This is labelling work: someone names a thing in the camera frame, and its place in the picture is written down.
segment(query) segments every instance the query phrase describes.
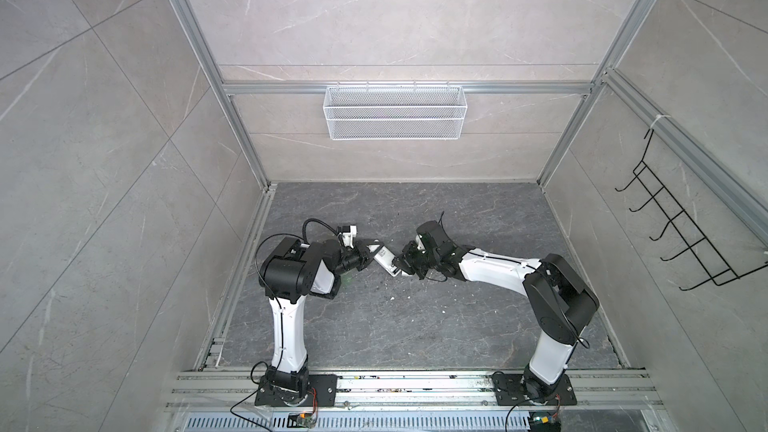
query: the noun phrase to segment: tiled wall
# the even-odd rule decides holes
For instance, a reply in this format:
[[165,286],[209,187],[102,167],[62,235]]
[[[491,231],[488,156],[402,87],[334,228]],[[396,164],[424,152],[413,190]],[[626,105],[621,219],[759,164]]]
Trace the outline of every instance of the tiled wall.
[[0,156],[0,429],[149,430],[259,194],[168,0],[0,0]]
[[395,141],[331,140],[322,99],[301,94],[236,97],[272,180],[532,182],[580,96],[470,94],[458,140]]
[[[232,81],[591,80],[633,1],[190,0]],[[273,180],[532,181],[578,103],[551,98],[472,97],[450,142],[332,142],[318,97],[237,102]]]
[[[619,70],[757,195],[768,198],[768,0],[658,0]],[[610,91],[546,191],[632,365],[646,367],[681,430],[765,430],[768,270],[717,287],[637,183],[647,126]],[[738,272],[763,245],[659,139],[647,162]],[[652,184],[656,191],[658,184]],[[662,200],[668,212],[670,200]],[[687,220],[676,221],[694,232]],[[696,250],[724,268],[705,245]]]

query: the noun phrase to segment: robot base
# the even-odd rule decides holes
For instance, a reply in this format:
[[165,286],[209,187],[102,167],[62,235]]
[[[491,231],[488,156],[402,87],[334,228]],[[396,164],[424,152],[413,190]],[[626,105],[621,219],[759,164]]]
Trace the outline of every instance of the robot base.
[[521,400],[538,405],[557,405],[560,396],[560,405],[576,405],[576,394],[571,386],[571,379],[566,374],[560,377],[556,384],[553,384],[552,392],[543,399],[530,398],[523,381],[523,374],[504,374],[494,373],[492,376],[494,392],[496,393],[496,402],[498,405],[513,406],[520,404]]
[[[298,404],[291,404],[293,407],[312,405],[312,389],[317,390],[318,407],[333,407],[336,402],[336,382],[339,377],[331,374],[310,374],[308,389],[310,392]],[[266,380],[260,380],[260,383],[266,384]],[[254,405],[270,405],[272,407],[285,407],[283,399],[268,386],[264,385],[256,392],[256,401]]]

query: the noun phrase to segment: black hook rack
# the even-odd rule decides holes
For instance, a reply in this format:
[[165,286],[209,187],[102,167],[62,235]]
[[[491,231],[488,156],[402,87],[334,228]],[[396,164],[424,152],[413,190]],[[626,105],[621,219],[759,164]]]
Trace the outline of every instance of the black hook rack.
[[[721,285],[725,285],[725,284],[728,284],[729,282],[733,282],[735,280],[743,278],[743,277],[745,277],[745,276],[747,276],[749,274],[752,274],[754,272],[757,272],[757,271],[759,271],[761,269],[768,268],[768,263],[766,263],[766,264],[763,264],[763,265],[761,265],[761,266],[759,266],[757,268],[754,268],[754,269],[752,269],[752,270],[750,270],[748,272],[745,272],[743,274],[739,274],[739,273],[737,273],[734,270],[733,267],[730,266],[728,261],[725,260],[725,257],[723,257],[723,255],[720,254],[720,251],[717,250],[717,247],[715,247],[715,245],[712,243],[712,241],[709,240],[709,238],[706,236],[706,234],[704,234],[704,231],[701,230],[701,227],[699,227],[699,225],[696,224],[696,221],[690,215],[688,215],[688,211],[685,210],[685,208],[680,204],[680,202],[677,201],[677,198],[672,194],[672,192],[667,188],[667,186],[659,179],[659,177],[656,175],[656,172],[654,172],[653,169],[648,167],[648,164],[645,161],[645,156],[648,153],[648,147],[650,146],[650,140],[653,139],[653,138],[654,138],[654,130],[648,129],[648,131],[645,133],[645,136],[643,137],[643,139],[648,139],[648,141],[645,144],[645,150],[643,150],[643,156],[640,159],[640,161],[638,162],[638,164],[632,169],[632,175],[634,177],[632,178],[632,180],[629,181],[629,183],[625,187],[623,187],[623,188],[616,188],[615,190],[616,190],[616,192],[623,192],[623,191],[627,190],[627,188],[629,186],[631,186],[632,183],[635,182],[635,181],[637,181],[639,184],[641,184],[643,186],[643,188],[645,188],[645,191],[648,192],[648,195],[650,196],[650,198],[648,198],[648,200],[645,201],[645,203],[642,206],[640,206],[640,207],[638,207],[636,209],[630,208],[629,209],[630,212],[639,212],[645,206],[647,206],[648,204],[653,202],[653,203],[656,204],[656,206],[659,208],[659,210],[661,210],[661,212],[667,218],[667,223],[664,225],[664,228],[661,230],[661,234],[659,234],[659,236],[656,237],[656,238],[651,237],[651,236],[648,236],[648,238],[650,240],[656,242],[656,241],[658,241],[659,239],[661,239],[664,236],[664,234],[666,233],[666,231],[669,228],[669,226],[672,226],[672,228],[677,232],[677,235],[680,236],[680,238],[683,240],[683,243],[686,245],[686,247],[683,250],[679,251],[677,254],[673,255],[672,257],[669,257],[669,258],[659,257],[659,258],[662,261],[664,261],[664,262],[668,262],[668,261],[671,261],[671,260],[675,260],[676,258],[681,256],[682,254],[685,254],[686,252],[690,251],[694,255],[694,257],[696,257],[696,261],[699,263],[699,265],[701,265],[702,269],[704,269],[706,275],[708,276],[708,278],[706,278],[705,280],[699,282],[698,284],[696,284],[696,285],[694,285],[692,287],[682,288],[682,287],[678,286],[678,288],[681,291],[690,291],[690,290],[693,290],[696,287],[704,285],[705,283],[708,283],[708,282],[712,282],[713,284],[715,284],[715,285],[717,285],[719,287]],[[656,192],[651,192],[650,188],[648,188],[648,184],[643,182],[643,179],[640,177],[640,174],[643,173],[643,172],[646,172],[646,171],[648,171],[648,173],[651,174],[653,176],[653,178],[655,178],[656,181],[661,185],[661,187]],[[667,213],[667,210],[664,207],[662,207],[661,204],[659,203],[658,195],[661,194],[662,192],[666,192],[667,195],[672,198],[672,201],[677,205],[677,207],[680,208],[680,211],[678,213],[676,213],[675,215],[670,216],[670,214]],[[686,238],[686,236],[677,227],[677,224],[674,223],[675,219],[677,219],[678,217],[681,217],[681,216],[686,217],[690,221],[690,223],[693,224],[696,227],[696,230],[699,232],[699,234],[701,234],[701,238],[699,238],[695,242],[691,242],[691,241],[689,241],[688,238]],[[723,261],[723,264],[725,264],[725,269],[722,272],[718,272],[716,274],[712,274],[712,272],[710,272],[710,270],[707,268],[707,266],[704,265],[704,262],[702,262],[702,260],[699,257],[699,255],[696,254],[696,250],[694,249],[694,247],[696,247],[697,245],[701,244],[702,242],[705,242],[707,245],[712,247],[712,250],[714,250],[715,253],[717,254],[717,256],[720,258],[720,260]],[[729,275],[723,277],[723,279],[721,279],[722,282],[718,282],[717,280],[715,280],[717,278],[722,277],[725,274],[729,274]]]

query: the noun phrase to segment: black mounting plate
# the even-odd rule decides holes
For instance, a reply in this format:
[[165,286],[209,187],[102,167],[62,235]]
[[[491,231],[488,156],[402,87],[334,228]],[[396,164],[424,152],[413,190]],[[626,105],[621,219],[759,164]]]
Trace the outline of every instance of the black mounting plate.
[[[522,379],[523,374],[494,373],[494,375],[491,376],[491,380],[493,380],[496,403],[498,405],[507,406],[513,406],[515,404],[523,405],[525,402],[522,404],[520,403],[520,400],[524,399],[525,394]],[[571,379],[565,374],[563,374],[560,383],[554,390],[554,394],[552,394],[553,398],[544,403],[544,405],[557,405],[558,400],[554,398],[557,394],[560,395],[560,405],[576,405],[576,394],[571,385]]]
[[[298,407],[305,405],[312,406],[312,389],[317,390],[317,406],[318,407],[333,407],[336,402],[336,382],[339,376],[332,374],[310,374],[310,385],[308,389],[310,392],[307,394],[307,399]],[[261,384],[265,384],[262,388],[256,392],[256,400],[254,405],[271,405],[272,407],[285,407],[286,404],[283,400],[277,397],[273,390],[270,390],[266,386],[266,379],[259,380]]]

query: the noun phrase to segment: white metal basket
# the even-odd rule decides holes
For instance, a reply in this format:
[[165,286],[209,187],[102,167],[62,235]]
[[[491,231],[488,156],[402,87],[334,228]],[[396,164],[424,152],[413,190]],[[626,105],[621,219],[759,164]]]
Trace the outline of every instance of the white metal basket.
[[467,100],[460,86],[332,86],[322,110],[333,140],[458,139]]

